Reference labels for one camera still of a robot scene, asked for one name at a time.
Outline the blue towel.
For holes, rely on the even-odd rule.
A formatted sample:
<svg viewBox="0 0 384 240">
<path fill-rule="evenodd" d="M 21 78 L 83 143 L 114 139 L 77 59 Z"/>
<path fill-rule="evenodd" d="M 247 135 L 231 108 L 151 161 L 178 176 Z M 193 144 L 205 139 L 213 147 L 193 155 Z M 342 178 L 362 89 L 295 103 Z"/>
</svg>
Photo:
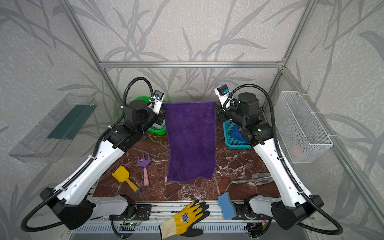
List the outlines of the blue towel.
<svg viewBox="0 0 384 240">
<path fill-rule="evenodd" d="M 230 132 L 230 136 L 237 141 L 247 143 L 247 141 L 244 139 L 243 135 L 240 133 L 240 127 L 239 126 L 235 126 L 232 129 L 232 131 Z"/>
</svg>

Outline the teal plastic basket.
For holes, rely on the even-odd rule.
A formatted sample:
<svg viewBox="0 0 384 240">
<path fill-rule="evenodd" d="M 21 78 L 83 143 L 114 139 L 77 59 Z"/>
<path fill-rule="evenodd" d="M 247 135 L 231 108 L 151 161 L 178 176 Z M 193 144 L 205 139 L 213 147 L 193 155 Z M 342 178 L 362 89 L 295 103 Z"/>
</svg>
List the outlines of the teal plastic basket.
<svg viewBox="0 0 384 240">
<path fill-rule="evenodd" d="M 229 147 L 230 150 L 251 150 L 252 148 L 248 142 L 247 143 L 240 142 L 230 136 L 230 132 L 235 126 L 238 126 L 238 125 L 234 124 L 229 120 L 223 123 L 226 145 Z"/>
</svg>

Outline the purple towel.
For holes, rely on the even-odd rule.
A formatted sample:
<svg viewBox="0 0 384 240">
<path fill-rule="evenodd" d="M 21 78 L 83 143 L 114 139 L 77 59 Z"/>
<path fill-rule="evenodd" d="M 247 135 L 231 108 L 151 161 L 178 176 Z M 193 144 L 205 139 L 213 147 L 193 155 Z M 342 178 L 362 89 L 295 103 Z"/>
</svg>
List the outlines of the purple towel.
<svg viewBox="0 0 384 240">
<path fill-rule="evenodd" d="M 212 102 L 166 103 L 168 180 L 211 179 L 216 168 L 216 109 Z"/>
</svg>

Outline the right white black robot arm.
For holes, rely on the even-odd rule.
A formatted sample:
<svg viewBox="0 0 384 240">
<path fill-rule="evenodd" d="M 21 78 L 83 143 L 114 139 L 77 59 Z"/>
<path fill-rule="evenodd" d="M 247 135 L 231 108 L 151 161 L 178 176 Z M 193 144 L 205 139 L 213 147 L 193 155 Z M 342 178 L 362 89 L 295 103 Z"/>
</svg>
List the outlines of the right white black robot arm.
<svg viewBox="0 0 384 240">
<path fill-rule="evenodd" d="M 261 121 L 259 116 L 259 100 L 253 93 L 241 93 L 237 98 L 233 95 L 240 89 L 255 88 L 261 91 L 269 104 L 271 121 Z M 254 195 L 248 199 L 250 210 L 273 218 L 284 230 L 297 225 L 323 235 L 336 236 L 344 229 L 333 217 L 322 210 L 324 202 L 320 196 L 312 195 L 310 190 L 300 181 L 287 158 L 283 154 L 277 137 L 277 126 L 273 102 L 269 94 L 255 84 L 244 84 L 230 91 L 227 85 L 215 89 L 218 101 L 214 102 L 220 122 L 231 121 L 240 127 L 240 133 L 265 163 L 280 193 L 279 198 Z M 303 220 L 318 212 L 335 230 L 323 230 L 305 225 Z"/>
</svg>

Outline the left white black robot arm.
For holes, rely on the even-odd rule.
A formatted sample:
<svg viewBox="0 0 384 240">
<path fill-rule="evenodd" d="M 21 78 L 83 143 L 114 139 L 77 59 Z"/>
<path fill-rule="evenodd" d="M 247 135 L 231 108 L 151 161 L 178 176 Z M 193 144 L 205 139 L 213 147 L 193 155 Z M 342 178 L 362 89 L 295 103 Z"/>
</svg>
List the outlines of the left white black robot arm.
<svg viewBox="0 0 384 240">
<path fill-rule="evenodd" d="M 149 102 L 133 100 L 127 103 L 128 92 L 138 81 L 148 85 L 152 98 Z M 134 78 L 124 91 L 120 118 L 101 134 L 93 153 L 73 174 L 55 188 L 46 188 L 41 192 L 43 202 L 24 217 L 21 229 L 32 233 L 65 225 L 74 230 L 91 219 L 132 213 L 135 203 L 127 196 L 94 198 L 88 194 L 116 160 L 139 142 L 154 123 L 160 124 L 164 120 L 163 99 L 164 94 L 154 91 L 148 79 Z M 48 206 L 60 221 L 42 227 L 29 227 L 28 221 L 44 206 Z"/>
</svg>

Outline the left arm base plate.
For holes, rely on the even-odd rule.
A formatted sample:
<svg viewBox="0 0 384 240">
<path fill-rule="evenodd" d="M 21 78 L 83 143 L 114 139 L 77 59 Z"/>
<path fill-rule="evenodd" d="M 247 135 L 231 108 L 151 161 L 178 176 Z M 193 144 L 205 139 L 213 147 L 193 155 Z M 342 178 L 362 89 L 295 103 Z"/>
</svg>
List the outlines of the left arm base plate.
<svg viewBox="0 0 384 240">
<path fill-rule="evenodd" d="M 120 215 L 111 215 L 113 221 L 148 221 L 151 214 L 151 204 L 130 204 Z"/>
</svg>

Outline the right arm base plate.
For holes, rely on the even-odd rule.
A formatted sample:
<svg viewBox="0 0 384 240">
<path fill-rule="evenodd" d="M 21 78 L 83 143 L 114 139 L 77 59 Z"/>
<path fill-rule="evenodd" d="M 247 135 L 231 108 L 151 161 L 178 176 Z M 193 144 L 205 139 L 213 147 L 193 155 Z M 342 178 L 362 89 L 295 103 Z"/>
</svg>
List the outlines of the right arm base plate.
<svg viewBox="0 0 384 240">
<path fill-rule="evenodd" d="M 256 214 L 252 211 L 251 207 L 244 203 L 233 203 L 235 207 L 236 214 L 231 220 L 265 220 L 268 219 L 266 215 Z"/>
</svg>

